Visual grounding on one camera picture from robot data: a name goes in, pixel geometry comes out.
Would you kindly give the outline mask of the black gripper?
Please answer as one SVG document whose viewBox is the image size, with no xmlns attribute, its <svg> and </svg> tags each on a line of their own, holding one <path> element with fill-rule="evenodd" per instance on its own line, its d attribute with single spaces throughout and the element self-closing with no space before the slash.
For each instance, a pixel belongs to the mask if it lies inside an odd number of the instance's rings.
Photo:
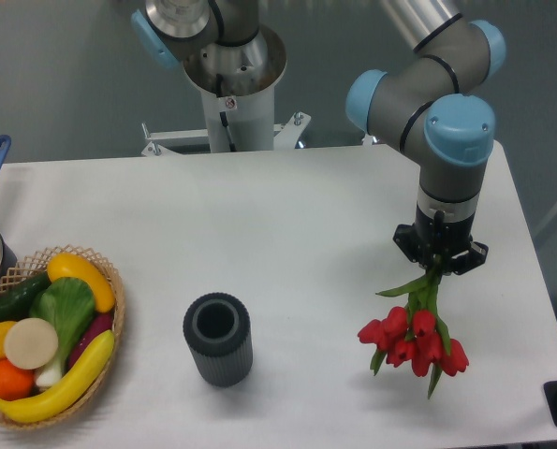
<svg viewBox="0 0 557 449">
<path fill-rule="evenodd" d="M 419 207 L 412 224 L 399 224 L 394 242 L 412 263 L 443 275 L 463 275 L 485 264 L 489 248 L 471 235 L 474 215 L 458 222 L 446 222 L 438 210 L 433 217 Z"/>
</svg>

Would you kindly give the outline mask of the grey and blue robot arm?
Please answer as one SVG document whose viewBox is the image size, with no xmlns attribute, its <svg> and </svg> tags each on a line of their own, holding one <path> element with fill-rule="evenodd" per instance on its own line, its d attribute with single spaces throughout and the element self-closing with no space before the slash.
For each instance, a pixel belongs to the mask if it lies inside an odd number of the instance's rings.
<svg viewBox="0 0 557 449">
<path fill-rule="evenodd" d="M 467 21 L 451 1 L 386 1 L 416 55 L 402 73 L 369 70 L 345 100 L 348 120 L 420 168 L 416 217 L 394 241 L 424 268 L 461 275 L 488 249 L 473 239 L 495 116 L 473 96 L 506 58 L 500 31 Z M 161 66 L 183 69 L 199 90 L 213 152 L 277 148 L 274 88 L 286 70 L 281 38 L 255 1 L 148 1 L 131 24 Z"/>
</svg>

